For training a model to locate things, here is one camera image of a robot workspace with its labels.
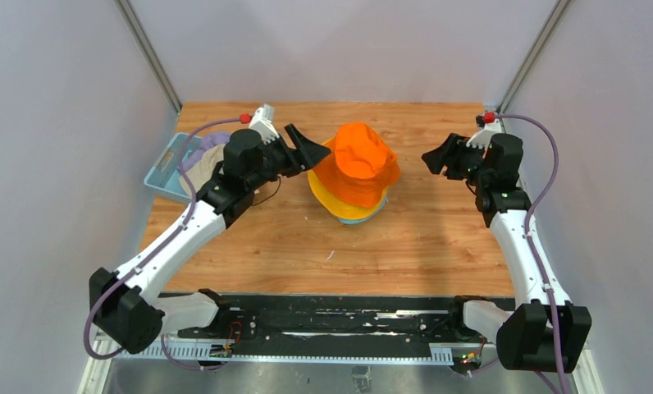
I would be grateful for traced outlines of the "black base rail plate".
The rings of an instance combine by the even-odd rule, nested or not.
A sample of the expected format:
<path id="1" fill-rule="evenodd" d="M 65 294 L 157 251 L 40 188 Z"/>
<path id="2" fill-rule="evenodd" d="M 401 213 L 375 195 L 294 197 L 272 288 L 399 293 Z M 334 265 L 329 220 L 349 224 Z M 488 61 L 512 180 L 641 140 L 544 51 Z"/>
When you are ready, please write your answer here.
<path id="1" fill-rule="evenodd" d="M 221 295 L 204 328 L 165 336 L 139 358 L 213 362 L 465 365 L 493 356 L 478 333 L 452 327 L 453 298 L 439 295 Z"/>

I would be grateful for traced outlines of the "lavender hat in basket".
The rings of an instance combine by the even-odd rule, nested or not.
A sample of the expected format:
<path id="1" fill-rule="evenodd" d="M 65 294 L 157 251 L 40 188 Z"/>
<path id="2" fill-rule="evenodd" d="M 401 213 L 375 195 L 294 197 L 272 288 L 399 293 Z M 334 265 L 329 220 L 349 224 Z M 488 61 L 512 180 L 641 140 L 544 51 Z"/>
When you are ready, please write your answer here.
<path id="1" fill-rule="evenodd" d="M 185 157 L 182 161 L 181 167 L 187 172 L 202 159 L 207 151 L 227 144 L 230 137 L 231 133 L 227 131 L 216 131 L 212 134 L 205 135 L 199 140 L 199 146 L 192 149 Z"/>

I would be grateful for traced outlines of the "teal bucket hat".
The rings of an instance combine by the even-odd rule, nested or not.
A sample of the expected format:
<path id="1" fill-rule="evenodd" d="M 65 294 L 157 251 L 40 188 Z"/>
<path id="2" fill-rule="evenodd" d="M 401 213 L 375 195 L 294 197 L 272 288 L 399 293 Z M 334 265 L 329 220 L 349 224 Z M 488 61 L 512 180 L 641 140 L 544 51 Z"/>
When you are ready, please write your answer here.
<path id="1" fill-rule="evenodd" d="M 356 218 L 356 219 L 348 219 L 348 218 L 341 218 L 341 217 L 335 217 L 335 218 L 338 222 L 345 225 L 357 225 L 359 223 L 368 221 L 376 214 L 378 214 L 386 206 L 387 202 L 388 199 L 385 197 L 373 212 L 371 212 L 370 214 L 368 214 L 366 217 L 363 218 Z"/>

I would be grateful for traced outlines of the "beige hat in basket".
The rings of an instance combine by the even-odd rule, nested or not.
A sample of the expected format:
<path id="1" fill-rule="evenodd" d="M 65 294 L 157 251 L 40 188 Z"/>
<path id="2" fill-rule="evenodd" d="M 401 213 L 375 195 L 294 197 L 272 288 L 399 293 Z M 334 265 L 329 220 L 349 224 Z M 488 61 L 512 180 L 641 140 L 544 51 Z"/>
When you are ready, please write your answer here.
<path id="1" fill-rule="evenodd" d="M 216 165 L 224 159 L 225 144 L 217 144 L 209 149 L 197 149 L 182 163 L 184 175 L 179 176 L 182 190 L 187 197 L 192 196 L 188 181 L 196 192 L 211 179 Z"/>

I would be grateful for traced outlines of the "yellow bucket hat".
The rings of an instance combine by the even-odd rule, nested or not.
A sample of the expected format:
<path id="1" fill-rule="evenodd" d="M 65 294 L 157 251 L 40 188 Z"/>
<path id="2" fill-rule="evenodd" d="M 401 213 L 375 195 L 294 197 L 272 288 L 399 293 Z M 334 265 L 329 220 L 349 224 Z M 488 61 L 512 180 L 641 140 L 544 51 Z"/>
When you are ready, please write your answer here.
<path id="1" fill-rule="evenodd" d="M 317 175 L 313 170 L 308 171 L 307 175 L 308 184 L 310 190 L 312 191 L 314 197 L 317 201 L 329 212 L 331 216 L 356 219 L 366 217 L 368 214 L 373 212 L 380 202 L 388 194 L 389 188 L 385 188 L 382 191 L 381 198 L 376 205 L 371 207 L 361 207 L 358 205 L 347 204 L 339 199 L 337 199 L 318 179 Z"/>

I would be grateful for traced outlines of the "light blue plastic basket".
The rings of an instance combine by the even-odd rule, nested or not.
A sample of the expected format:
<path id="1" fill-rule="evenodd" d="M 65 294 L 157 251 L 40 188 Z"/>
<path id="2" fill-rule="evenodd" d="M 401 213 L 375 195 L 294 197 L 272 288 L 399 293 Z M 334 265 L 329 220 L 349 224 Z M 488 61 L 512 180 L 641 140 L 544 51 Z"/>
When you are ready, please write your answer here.
<path id="1" fill-rule="evenodd" d="M 157 196 L 181 204 L 189 204 L 190 197 L 182 188 L 178 166 L 195 152 L 201 143 L 201 138 L 194 136 L 186 145 L 185 153 L 180 156 L 180 148 L 187 137 L 187 133 L 174 134 L 144 178 L 144 184 Z"/>

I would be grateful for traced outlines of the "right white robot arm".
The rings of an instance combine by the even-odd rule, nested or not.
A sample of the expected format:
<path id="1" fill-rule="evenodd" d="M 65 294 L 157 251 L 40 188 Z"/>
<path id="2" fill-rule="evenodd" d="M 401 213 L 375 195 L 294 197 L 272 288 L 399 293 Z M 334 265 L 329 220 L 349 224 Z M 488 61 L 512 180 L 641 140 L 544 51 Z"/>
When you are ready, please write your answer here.
<path id="1" fill-rule="evenodd" d="M 485 146 L 452 133 L 422 154 L 430 173 L 473 188 L 477 210 L 501 248 L 514 287 L 512 311 L 482 296 L 456 296 L 447 328 L 460 342 L 485 337 L 508 370 L 571 373 L 590 332 L 591 314 L 570 300 L 542 251 L 529 215 L 532 203 L 518 185 L 522 159 L 522 140 L 504 133 Z"/>

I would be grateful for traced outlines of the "orange bucket hat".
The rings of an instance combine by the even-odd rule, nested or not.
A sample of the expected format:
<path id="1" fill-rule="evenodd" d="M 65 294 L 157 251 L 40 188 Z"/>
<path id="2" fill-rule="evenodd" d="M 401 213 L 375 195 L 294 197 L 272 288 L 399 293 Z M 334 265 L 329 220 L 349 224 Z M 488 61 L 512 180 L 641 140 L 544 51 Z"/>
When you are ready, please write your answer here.
<path id="1" fill-rule="evenodd" d="M 331 154 L 314 169 L 319 181 L 339 200 L 361 207 L 376 205 L 401 170 L 396 153 L 367 124 L 344 124 L 324 144 Z"/>

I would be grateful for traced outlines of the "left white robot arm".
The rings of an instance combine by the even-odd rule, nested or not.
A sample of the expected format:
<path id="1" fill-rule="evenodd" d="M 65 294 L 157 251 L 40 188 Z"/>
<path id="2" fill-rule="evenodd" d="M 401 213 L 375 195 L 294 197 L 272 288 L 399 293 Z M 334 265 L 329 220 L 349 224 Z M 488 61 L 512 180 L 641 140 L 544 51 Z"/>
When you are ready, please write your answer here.
<path id="1" fill-rule="evenodd" d="M 199 328 L 211 339 L 228 333 L 230 317 L 220 311 L 218 295 L 203 290 L 162 298 L 160 293 L 202 246 L 253 205 L 257 189 L 311 170 L 331 152 L 292 124 L 285 131 L 292 147 L 277 133 L 260 133 L 255 126 L 234 132 L 210 180 L 175 223 L 118 269 L 92 274 L 86 341 L 97 327 L 121 350 L 138 354 L 160 337 L 187 328 Z"/>

